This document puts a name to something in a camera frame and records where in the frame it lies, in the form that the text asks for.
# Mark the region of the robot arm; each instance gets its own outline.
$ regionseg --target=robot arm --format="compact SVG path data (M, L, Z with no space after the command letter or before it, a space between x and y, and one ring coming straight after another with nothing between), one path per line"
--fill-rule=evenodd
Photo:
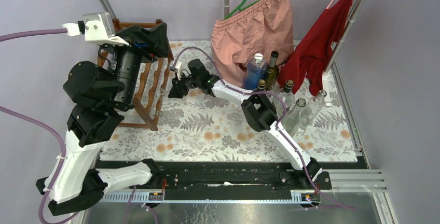
M220 81L216 75L211 75L202 62L198 59L188 63L191 75L180 75L172 80L173 87L168 97L183 98L187 95L189 88L199 88L203 93L220 97L230 102L241 105L249 126L257 131L263 132L287 155L293 169L303 174L303 181L306 174L310 174L313 181L322 172L322 167L309 154L290 137L281 123L277 123L277 113L265 94L252 94L252 91L243 90L227 82Z
M66 156L59 173L52 173L37 181L40 193L50 190L49 209L54 216L90 208L107 193L133 185L160 183L161 170L154 161L120 169L93 169L92 164L108 141L123 116L115 109L132 109L132 100L140 65L154 62L156 57L168 55L167 25L161 23L150 30L133 25L118 33L108 13L83 16L78 24L64 27L69 36L85 35L85 40L105 45L113 53L114 66L109 70L83 61L69 72L64 91L76 104L67 121ZM54 175L55 184L47 189Z

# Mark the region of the bottle neck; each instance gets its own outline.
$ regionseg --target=bottle neck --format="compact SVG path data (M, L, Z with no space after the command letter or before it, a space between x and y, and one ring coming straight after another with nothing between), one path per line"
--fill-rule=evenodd
M275 67L275 66L276 66L276 64L277 64L277 58L278 58L278 57L271 57L271 58L270 58L270 60L269 60L269 66L270 66L270 67Z
M304 108L304 106L299 106L299 105L295 104L292 108L292 113L296 114L296 113L300 112L303 108Z
M325 94L317 94L317 96L314 97L313 101L317 102L324 102L326 95Z
M283 88L283 92L284 92L284 93L291 93L291 92L292 92L292 88L284 87L284 88Z

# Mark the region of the wooden rack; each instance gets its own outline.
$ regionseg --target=wooden rack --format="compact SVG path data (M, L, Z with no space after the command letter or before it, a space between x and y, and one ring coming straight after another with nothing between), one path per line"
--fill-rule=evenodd
M120 22L119 19L117 19L117 18L113 19L113 25L115 27L116 32L122 30L123 28L130 27L132 25L139 25L143 28L149 29L149 28L156 26L159 23L162 23L162 20L157 19L155 23L128 23L128 22ZM151 63L145 64L145 71L141 73L141 77L140 77L139 89L133 97L132 104L134 105L134 109L137 112L137 114L139 114L139 116L142 118L142 120L145 122L145 124L121 123L119 125L120 127L145 128L145 129L150 129L152 131L158 130L157 122L159 121L159 113L160 113L160 109L162 108L162 100L163 100L163 96L164 96L164 94L162 92L164 92L165 88L167 87L168 77L170 74L171 61L174 60L174 56L171 51L171 47L170 47L169 42L168 42L168 49L170 51L168 53L167 59L166 58L159 58L157 61L157 69L156 69L156 71L154 71L154 74L153 74L153 84L148 91L147 105L143 106L141 101L142 101L142 96L144 95L144 90L145 90L145 86L147 83L148 75L151 70L151 65L152 65ZM103 51L101 53L101 56L104 58L107 58L108 52ZM167 62L165 70L163 71L163 83L162 83L162 85L160 85L160 89L159 89L159 92L160 92L159 100L156 103L156 110L155 110L154 117L151 118L150 112L151 112L153 102L154 102L154 99L156 96L157 87L159 85L159 77L160 77L160 74L162 73L162 68L163 68L163 64L164 64L165 59L168 60L168 62ZM104 62L105 62L105 59L98 56L98 62L97 62L98 66L102 67L104 65Z

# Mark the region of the glass bottle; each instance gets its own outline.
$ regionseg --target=glass bottle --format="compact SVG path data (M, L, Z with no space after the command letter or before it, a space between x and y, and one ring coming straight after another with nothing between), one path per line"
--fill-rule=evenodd
M244 88L247 90L255 90L258 81L264 79L266 76L267 63L263 60L263 55L257 53L254 59L247 65L246 80L244 81Z
M278 73L280 72L277 66L278 51L274 50L270 54L269 64L266 67L266 90L272 90L277 82Z
M298 129L301 127L301 113L303 112L305 106L306 100L304 100L303 98L299 98L292 109L287 112L286 117L284 117L284 119L281 121L284 129L291 137L293 137Z
M295 103L295 97L292 94L293 84L294 83L292 80L288 80L284 85L284 88L281 90L277 90L278 93L276 93L286 104L286 111L288 111L290 107ZM281 117L284 112L283 104L281 104L281 102L275 97L272 97L272 104L275 107L275 110L277 110L278 117Z
M261 92L266 90L266 81L261 79L258 81L256 92Z
M304 108L301 115L302 117L301 127L303 129L305 129L321 111L322 107L325 104L324 99L326 96L327 96L327 92L324 90L320 90L316 96L312 97L309 100L307 106Z

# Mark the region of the floral tablecloth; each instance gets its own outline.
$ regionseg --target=floral tablecloth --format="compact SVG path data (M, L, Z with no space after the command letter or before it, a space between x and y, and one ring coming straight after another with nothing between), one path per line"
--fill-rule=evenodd
M196 46L211 54L210 41L174 41L174 56L183 48ZM211 73L216 73L209 60L197 50L185 51L180 57L182 69L192 59L200 59ZM147 85L153 82L152 65ZM171 73L165 95L171 89ZM348 131L339 93L330 74L327 85L326 106L305 131L293 138L306 152L320 162L357 161L353 141ZM295 94L295 99L311 98L309 84L305 81ZM148 101L145 90L143 103ZM131 110L120 113L124 122L143 123ZM184 99L163 98L159 113L159 131L118 127L111 140L104 146L101 160L157 161L271 161L287 162L286 156L266 136L252 130L245 120L240 106L227 100L204 95L199 89L191 89Z

